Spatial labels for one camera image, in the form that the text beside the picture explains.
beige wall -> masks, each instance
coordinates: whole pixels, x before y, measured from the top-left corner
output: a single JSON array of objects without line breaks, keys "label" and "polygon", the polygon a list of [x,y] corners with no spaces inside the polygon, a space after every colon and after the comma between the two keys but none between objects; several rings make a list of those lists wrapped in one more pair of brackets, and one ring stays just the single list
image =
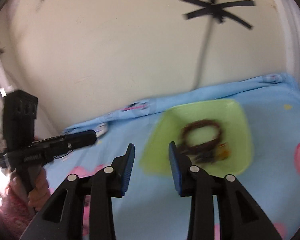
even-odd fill
[{"label": "beige wall", "polygon": [[[218,2],[235,0],[218,0]],[[272,0],[214,24],[201,85],[285,70]],[[59,129],[135,100],[189,91],[208,17],[179,0],[20,0],[10,26],[18,71]]]}]

black tape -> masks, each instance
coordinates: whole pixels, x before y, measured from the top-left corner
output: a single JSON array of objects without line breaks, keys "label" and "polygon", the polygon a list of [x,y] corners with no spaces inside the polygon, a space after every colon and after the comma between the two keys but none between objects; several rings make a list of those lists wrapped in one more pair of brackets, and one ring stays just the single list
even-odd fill
[{"label": "black tape", "polygon": [[252,29],[252,25],[245,22],[238,16],[223,10],[223,8],[235,7],[235,6],[256,6],[254,1],[244,0],[244,1],[225,2],[225,3],[219,3],[219,4],[216,3],[216,0],[210,0],[210,3],[204,2],[201,0],[181,0],[181,1],[204,7],[199,10],[185,14],[184,16],[185,16],[186,20],[200,17],[203,15],[212,15],[213,18],[218,20],[219,23],[223,23],[223,21],[224,21],[223,19],[225,17],[227,17],[227,18],[230,18],[230,19],[242,24],[249,30]]}]

gray cord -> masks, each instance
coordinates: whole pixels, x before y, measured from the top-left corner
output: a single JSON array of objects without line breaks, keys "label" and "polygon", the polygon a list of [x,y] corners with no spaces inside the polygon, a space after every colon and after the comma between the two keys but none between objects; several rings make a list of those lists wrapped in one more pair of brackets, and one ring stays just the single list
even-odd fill
[{"label": "gray cord", "polygon": [[196,90],[200,86],[202,70],[203,70],[204,62],[205,62],[205,59],[207,56],[207,48],[208,48],[210,38],[211,38],[213,21],[214,21],[213,16],[210,16],[209,21],[208,21],[207,31],[205,33],[205,37],[201,44],[200,55],[199,55],[197,69],[196,69],[196,73],[195,73],[195,77],[194,77],[194,84],[193,84],[191,91]]}]

person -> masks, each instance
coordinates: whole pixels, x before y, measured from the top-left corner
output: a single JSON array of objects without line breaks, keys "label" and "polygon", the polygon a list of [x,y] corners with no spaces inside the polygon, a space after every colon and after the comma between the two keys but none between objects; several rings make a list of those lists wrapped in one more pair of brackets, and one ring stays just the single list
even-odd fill
[{"label": "person", "polygon": [[50,197],[44,168],[35,180],[35,188],[27,195],[20,177],[12,172],[0,206],[0,240],[17,240]]}]

silver screw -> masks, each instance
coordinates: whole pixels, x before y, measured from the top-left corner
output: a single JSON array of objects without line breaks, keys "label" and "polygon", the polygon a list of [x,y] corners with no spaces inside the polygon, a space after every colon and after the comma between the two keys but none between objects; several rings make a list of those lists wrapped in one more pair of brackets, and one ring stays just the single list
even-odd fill
[{"label": "silver screw", "polygon": [[77,175],[75,175],[75,174],[70,174],[70,175],[67,177],[67,179],[68,179],[69,181],[75,181],[75,180],[77,179]]},{"label": "silver screw", "polygon": [[235,176],[229,174],[229,175],[226,176],[226,180],[230,181],[230,182],[234,182],[235,181]]},{"label": "silver screw", "polygon": [[112,173],[112,172],[114,171],[114,169],[113,169],[112,167],[108,166],[108,167],[105,167],[105,168],[103,169],[103,171],[104,171],[105,173]]},{"label": "silver screw", "polygon": [[199,172],[200,168],[198,166],[191,166],[190,171],[192,172]]}]

